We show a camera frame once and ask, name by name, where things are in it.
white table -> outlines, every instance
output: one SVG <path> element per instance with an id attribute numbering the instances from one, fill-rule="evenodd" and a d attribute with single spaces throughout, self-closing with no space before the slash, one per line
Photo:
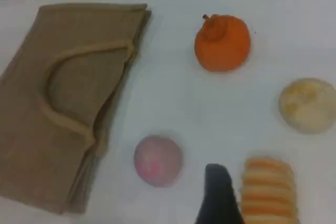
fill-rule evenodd
<path id="1" fill-rule="evenodd" d="M 297 77 L 336 84 L 335 0 L 3 0 L 0 71 L 38 7 L 59 2 L 145 2 L 153 16 L 87 213 L 60 217 L 0 199 L 1 223 L 193 224 L 205 165 L 224 164 L 238 190 L 244 160 L 255 153 L 280 156 L 293 166 L 302 224 L 335 222 L 336 126 L 325 134 L 299 134 L 277 111 L 279 92 Z M 252 35 L 250 60 L 230 74 L 208 73 L 194 56 L 202 15 L 213 13 L 241 17 Z M 173 134 L 185 154 L 181 177 L 167 189 L 145 184 L 132 166 L 137 142 L 160 132 Z"/>

fabric texture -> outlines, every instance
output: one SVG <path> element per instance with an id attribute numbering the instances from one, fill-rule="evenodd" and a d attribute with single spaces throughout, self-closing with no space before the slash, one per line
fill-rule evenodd
<path id="1" fill-rule="evenodd" d="M 0 195 L 85 211 L 146 5 L 42 6 L 0 79 Z"/>

black object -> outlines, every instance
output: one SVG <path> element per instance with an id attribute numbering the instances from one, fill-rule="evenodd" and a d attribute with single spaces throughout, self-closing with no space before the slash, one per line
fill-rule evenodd
<path id="1" fill-rule="evenodd" d="M 244 224 L 230 174 L 222 165 L 205 168 L 205 195 L 195 224 Z"/>

pink ball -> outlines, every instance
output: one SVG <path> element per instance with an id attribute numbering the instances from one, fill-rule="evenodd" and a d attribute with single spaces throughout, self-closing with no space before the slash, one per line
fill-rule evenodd
<path id="1" fill-rule="evenodd" d="M 165 136 L 150 135 L 137 145 L 134 165 L 138 175 L 155 187 L 170 186 L 183 163 L 182 150 Z"/>

jute bag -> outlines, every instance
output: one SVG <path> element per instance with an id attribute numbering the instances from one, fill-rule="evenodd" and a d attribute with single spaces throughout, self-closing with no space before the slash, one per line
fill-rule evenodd
<path id="1" fill-rule="evenodd" d="M 0 195 L 85 211 L 146 5 L 42 6 L 0 79 Z"/>

